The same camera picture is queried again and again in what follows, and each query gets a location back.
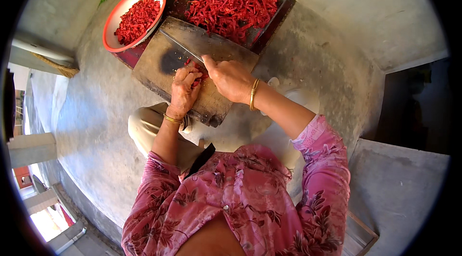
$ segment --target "bowl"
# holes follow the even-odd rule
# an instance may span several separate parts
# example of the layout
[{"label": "bowl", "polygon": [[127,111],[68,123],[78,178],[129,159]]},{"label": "bowl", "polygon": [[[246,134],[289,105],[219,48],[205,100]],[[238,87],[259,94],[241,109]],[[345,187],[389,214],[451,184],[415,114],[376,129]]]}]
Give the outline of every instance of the bowl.
[{"label": "bowl", "polygon": [[103,45],[107,49],[107,51],[117,53],[132,48],[146,40],[147,37],[151,35],[151,33],[153,33],[154,29],[156,29],[157,25],[160,22],[160,18],[162,17],[162,12],[164,12],[165,0],[156,0],[160,1],[159,14],[155,18],[151,26],[146,30],[146,32],[143,33],[137,40],[133,41],[129,45],[120,44],[119,40],[117,40],[117,35],[114,35],[114,33],[116,29],[119,28],[119,24],[122,21],[120,17],[123,14],[125,14],[130,9],[130,7],[138,1],[140,0],[121,0],[112,10],[103,29]]}]

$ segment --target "red chili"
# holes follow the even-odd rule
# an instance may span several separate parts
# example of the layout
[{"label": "red chili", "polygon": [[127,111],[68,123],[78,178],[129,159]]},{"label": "red chili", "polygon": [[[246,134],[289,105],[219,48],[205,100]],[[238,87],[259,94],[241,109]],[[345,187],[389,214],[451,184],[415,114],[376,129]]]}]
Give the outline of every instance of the red chili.
[{"label": "red chili", "polygon": [[120,44],[129,45],[140,38],[156,19],[160,1],[140,0],[121,16],[119,28],[114,32]]},{"label": "red chili", "polygon": [[264,28],[278,10],[277,0],[193,0],[184,14],[188,22],[237,44],[247,40],[247,29]]}]

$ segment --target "sleeve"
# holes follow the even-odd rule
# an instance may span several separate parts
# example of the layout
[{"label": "sleeve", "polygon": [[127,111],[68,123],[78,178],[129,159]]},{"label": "sleeve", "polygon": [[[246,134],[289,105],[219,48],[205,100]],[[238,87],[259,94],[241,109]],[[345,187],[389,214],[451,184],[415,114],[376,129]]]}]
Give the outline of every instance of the sleeve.
[{"label": "sleeve", "polygon": [[180,186],[180,169],[164,163],[149,152],[138,194],[122,229],[122,248],[126,255],[141,255],[146,249],[155,251],[161,224],[159,217],[167,213],[165,201]]},{"label": "sleeve", "polygon": [[350,197],[347,148],[320,114],[292,142],[306,162],[297,212],[307,245],[340,255]]}]

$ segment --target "pink floral shirt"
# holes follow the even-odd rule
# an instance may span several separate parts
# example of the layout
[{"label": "pink floral shirt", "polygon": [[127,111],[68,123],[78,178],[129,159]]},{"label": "pink floral shirt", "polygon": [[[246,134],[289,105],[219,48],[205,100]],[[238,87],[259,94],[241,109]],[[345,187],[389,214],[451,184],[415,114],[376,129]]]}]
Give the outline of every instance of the pink floral shirt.
[{"label": "pink floral shirt", "polygon": [[303,199],[286,191],[291,173],[269,148],[215,152],[182,181],[176,166],[151,152],[124,224],[127,255],[174,255],[223,212],[247,255],[340,255],[350,194],[347,149],[317,115],[293,141],[306,161]]}]

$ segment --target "woman's right hand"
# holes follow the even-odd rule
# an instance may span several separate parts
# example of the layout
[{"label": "woman's right hand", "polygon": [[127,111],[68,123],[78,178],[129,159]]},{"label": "woman's right hand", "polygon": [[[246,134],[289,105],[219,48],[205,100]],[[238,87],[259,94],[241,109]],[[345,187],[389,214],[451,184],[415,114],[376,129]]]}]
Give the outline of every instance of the woman's right hand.
[{"label": "woman's right hand", "polygon": [[240,62],[216,62],[210,55],[203,55],[202,59],[219,93],[234,103],[250,104],[250,92],[255,77]]}]

